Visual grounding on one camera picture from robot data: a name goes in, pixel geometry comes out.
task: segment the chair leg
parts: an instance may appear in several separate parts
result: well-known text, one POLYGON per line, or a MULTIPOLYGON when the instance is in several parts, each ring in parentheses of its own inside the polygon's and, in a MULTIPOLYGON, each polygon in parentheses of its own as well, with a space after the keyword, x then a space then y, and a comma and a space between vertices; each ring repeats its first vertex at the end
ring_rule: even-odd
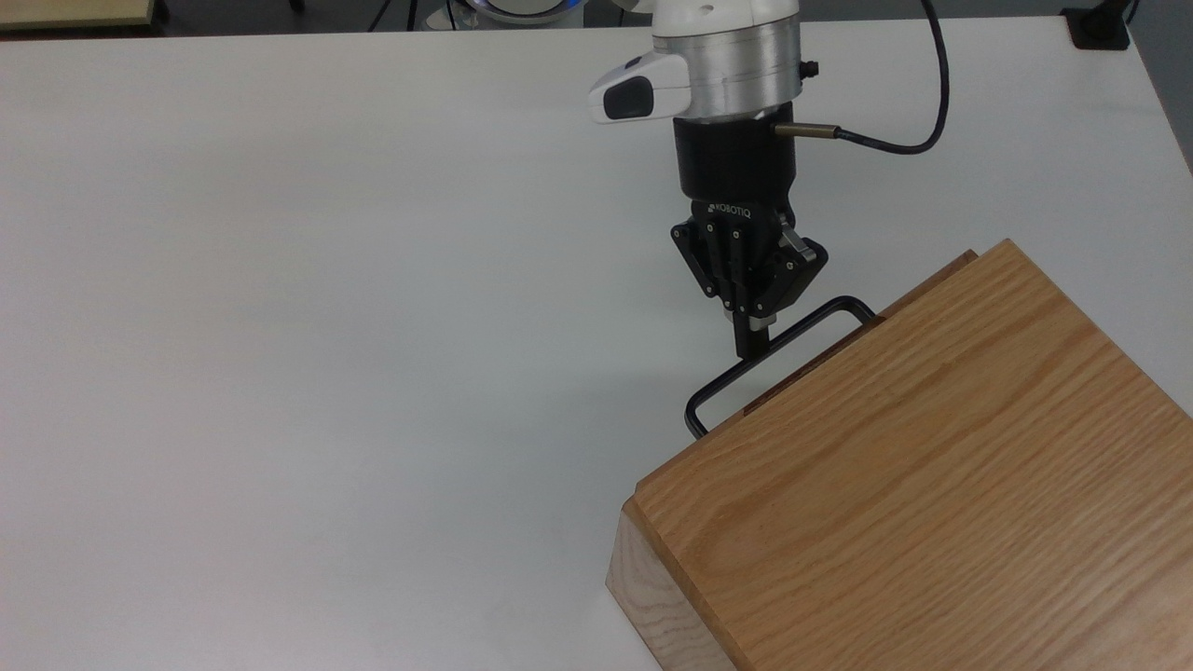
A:
POLYGON ((166 0, 155 0, 153 4, 153 20, 160 24, 169 23, 169 7, 166 6, 166 0))

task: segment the white tabletop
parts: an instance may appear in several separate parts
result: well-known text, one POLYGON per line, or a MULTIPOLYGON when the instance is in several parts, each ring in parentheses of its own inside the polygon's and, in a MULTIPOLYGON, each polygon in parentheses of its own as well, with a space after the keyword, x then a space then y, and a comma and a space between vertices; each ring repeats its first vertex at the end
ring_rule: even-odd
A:
MULTIPOLYGON (((944 30, 934 150, 799 142, 833 258, 781 324, 1009 236, 1193 408, 1193 179, 1137 53, 944 30)), ((923 23, 804 36, 798 118, 928 133, 923 23)), ((602 586, 618 507, 734 358, 668 239, 668 123, 585 109, 647 48, 0 44, 0 666, 655 669, 602 586)))

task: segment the oak wood surface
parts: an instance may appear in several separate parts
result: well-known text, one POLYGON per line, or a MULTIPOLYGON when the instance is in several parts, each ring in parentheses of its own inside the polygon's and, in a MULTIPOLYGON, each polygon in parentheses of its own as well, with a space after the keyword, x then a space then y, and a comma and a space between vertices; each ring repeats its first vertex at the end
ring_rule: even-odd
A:
POLYGON ((642 533, 622 515, 605 580, 638 635, 667 671, 734 671, 642 533))
POLYGON ((625 512, 742 671, 1193 666, 1193 425, 1009 242, 625 512))

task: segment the cable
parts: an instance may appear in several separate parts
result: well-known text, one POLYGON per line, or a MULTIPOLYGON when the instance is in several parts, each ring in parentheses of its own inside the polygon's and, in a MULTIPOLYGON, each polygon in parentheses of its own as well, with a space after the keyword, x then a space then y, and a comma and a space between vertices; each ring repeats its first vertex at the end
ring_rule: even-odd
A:
MULTIPOLYGON (((369 24, 369 31, 367 32, 372 32, 377 27, 377 24, 381 23, 381 18, 383 16, 385 16, 385 10, 389 8, 389 4, 390 4, 390 0, 385 0, 385 2, 382 4, 381 10, 377 11, 377 16, 373 17, 373 23, 369 24)), ((414 0, 410 0, 410 5, 413 5, 413 4, 414 4, 414 0)))
POLYGON ((937 125, 932 129, 932 135, 919 144, 894 144, 867 137, 860 133, 835 128, 833 130, 834 138, 847 140, 863 147, 878 149, 879 152, 904 155, 922 154, 940 140, 940 134, 945 131, 945 118, 948 116, 948 55, 945 53, 945 37, 940 32, 940 18, 937 17, 935 7, 932 6, 931 0, 920 0, 920 4, 923 5, 923 13, 928 17, 928 25, 932 27, 932 41, 937 45, 937 61, 940 63, 940 107, 937 110, 937 125))

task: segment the brass connector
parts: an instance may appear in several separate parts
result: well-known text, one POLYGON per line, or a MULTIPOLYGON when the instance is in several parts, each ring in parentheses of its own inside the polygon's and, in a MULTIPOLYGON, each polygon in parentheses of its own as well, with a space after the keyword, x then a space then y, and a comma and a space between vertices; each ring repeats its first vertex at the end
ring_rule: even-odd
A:
POLYGON ((779 137, 820 137, 822 140, 833 140, 836 137, 836 131, 839 130, 841 130, 841 127, 827 123, 774 124, 774 134, 779 137))

